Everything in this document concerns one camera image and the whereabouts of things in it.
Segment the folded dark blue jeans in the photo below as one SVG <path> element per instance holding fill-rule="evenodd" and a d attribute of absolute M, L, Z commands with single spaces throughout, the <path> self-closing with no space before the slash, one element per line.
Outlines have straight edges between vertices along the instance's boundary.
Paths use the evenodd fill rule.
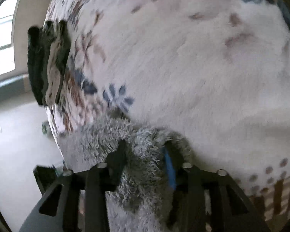
<path fill-rule="evenodd" d="M 48 59 L 51 44 L 55 40 L 54 24 L 46 21 L 42 27 L 32 26 L 28 30 L 28 74 L 31 89 L 39 106 L 46 106 L 48 83 Z"/>

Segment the floral bed quilt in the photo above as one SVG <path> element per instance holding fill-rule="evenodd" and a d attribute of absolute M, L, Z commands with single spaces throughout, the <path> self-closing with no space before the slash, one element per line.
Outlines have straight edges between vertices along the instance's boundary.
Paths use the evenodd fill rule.
<path fill-rule="evenodd" d="M 290 30 L 267 0 L 52 0 L 71 38 L 53 134 L 111 107 L 181 133 L 266 220 L 290 215 Z"/>

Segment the folded grey cream clothes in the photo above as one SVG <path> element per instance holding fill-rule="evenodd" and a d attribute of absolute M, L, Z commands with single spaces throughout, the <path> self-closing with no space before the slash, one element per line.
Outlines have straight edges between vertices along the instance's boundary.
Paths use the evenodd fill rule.
<path fill-rule="evenodd" d="M 71 40 L 68 34 L 67 22 L 61 20 L 55 24 L 55 40 L 51 43 L 49 52 L 47 67 L 48 88 L 44 96 L 46 106 L 59 102 L 70 47 Z"/>

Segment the window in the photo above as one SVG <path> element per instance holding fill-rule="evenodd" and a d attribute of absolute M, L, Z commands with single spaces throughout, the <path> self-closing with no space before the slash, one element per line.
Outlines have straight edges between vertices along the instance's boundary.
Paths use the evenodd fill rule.
<path fill-rule="evenodd" d="M 0 75 L 15 69 L 12 36 L 18 1 L 4 0 L 0 5 Z"/>

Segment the grey fluffy pants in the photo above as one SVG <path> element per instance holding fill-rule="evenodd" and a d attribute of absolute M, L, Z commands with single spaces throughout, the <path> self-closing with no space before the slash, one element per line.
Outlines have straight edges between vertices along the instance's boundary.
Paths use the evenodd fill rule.
<path fill-rule="evenodd" d="M 165 223 L 172 190 L 163 145 L 170 140 L 186 161 L 195 159 L 190 144 L 178 132 L 106 115 L 70 134 L 58 135 L 57 144 L 68 168 L 81 172 L 104 161 L 122 139 L 127 143 L 127 165 L 117 190 L 106 193 L 110 230 L 168 231 Z"/>

